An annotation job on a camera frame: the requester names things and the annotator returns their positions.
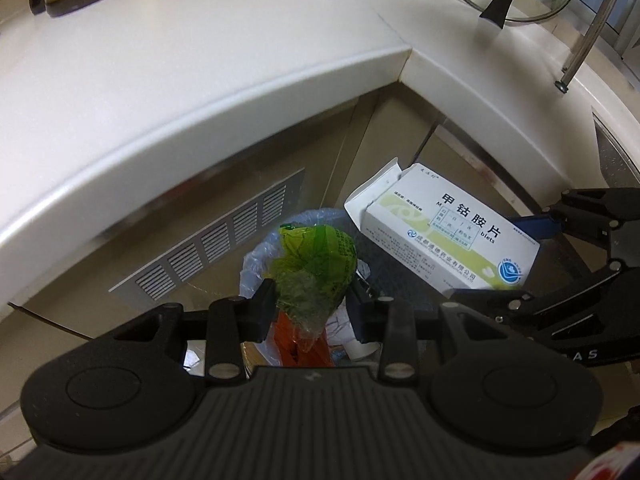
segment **blue label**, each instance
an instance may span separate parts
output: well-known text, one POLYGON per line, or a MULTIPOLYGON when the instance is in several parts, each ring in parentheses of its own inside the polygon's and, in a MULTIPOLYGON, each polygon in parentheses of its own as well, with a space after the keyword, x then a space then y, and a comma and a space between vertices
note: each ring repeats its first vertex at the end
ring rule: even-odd
POLYGON ((501 279, 509 285, 518 283, 522 277, 522 271, 516 262, 512 262, 509 258, 505 258, 498 264, 498 273, 501 279))

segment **silver screw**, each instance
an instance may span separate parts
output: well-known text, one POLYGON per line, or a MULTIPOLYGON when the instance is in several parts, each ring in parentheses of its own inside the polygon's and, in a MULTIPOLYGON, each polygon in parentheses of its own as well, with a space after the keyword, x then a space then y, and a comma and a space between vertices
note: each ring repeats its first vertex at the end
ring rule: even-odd
POLYGON ((385 375, 391 379, 408 379, 415 375, 415 368, 409 363, 391 363, 385 366, 385 375))
POLYGON ((209 375, 217 379, 233 379, 240 374, 240 367, 233 363, 218 363, 209 368, 209 375))

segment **vent slot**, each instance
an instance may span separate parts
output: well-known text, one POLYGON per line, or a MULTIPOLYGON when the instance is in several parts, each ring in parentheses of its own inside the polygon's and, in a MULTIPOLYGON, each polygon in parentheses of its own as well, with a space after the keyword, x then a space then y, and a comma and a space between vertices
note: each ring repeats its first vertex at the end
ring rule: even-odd
POLYGON ((296 211, 305 170, 273 184, 111 287, 128 305, 148 310, 229 251, 296 211))
POLYGON ((287 192, 287 185, 279 187, 275 191, 264 197, 262 202, 262 225, 265 226, 282 214, 284 205, 284 195, 287 192))
POLYGON ((184 282, 203 269, 196 246, 191 244, 169 258, 169 264, 184 282))
POLYGON ((236 245, 241 244, 258 231, 258 205, 253 204, 234 216, 236 245))
POLYGON ((140 279, 136 280, 136 284, 153 300, 161 298, 170 290, 175 288, 173 280, 169 277, 162 266, 157 266, 151 269, 140 279))
POLYGON ((226 228, 226 224, 222 224, 205 234, 202 237, 202 246, 210 263, 225 254, 231 247, 229 229, 226 228))

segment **white countertop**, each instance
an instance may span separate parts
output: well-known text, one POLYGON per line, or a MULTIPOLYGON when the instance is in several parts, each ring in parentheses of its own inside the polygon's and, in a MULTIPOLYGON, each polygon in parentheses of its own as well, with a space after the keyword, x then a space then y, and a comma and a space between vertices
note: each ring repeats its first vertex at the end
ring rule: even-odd
POLYGON ((396 80, 541 203, 604 186, 591 110, 634 160, 640 125, 586 66, 560 94, 567 54, 457 0, 103 0, 56 19, 2 0, 0 303, 190 176, 396 80))

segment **metal leg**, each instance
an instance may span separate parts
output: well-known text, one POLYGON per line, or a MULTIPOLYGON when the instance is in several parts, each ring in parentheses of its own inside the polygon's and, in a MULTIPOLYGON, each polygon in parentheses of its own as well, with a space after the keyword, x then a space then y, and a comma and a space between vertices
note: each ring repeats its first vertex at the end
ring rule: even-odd
POLYGON ((589 30, 584 35, 582 42, 580 43, 578 49, 575 53, 570 57, 570 60, 567 63, 567 66, 564 71, 564 75, 560 81, 556 81, 556 88, 559 89, 563 94, 566 94, 569 89, 569 83, 574 78, 575 74, 578 72, 580 66, 584 63, 584 60, 587 57, 587 54, 591 51, 593 45, 595 44, 602 28, 605 23, 607 23, 607 18, 611 14, 613 10, 613 6, 616 4, 616 0, 603 0, 598 12, 596 13, 593 22, 589 26, 589 30))

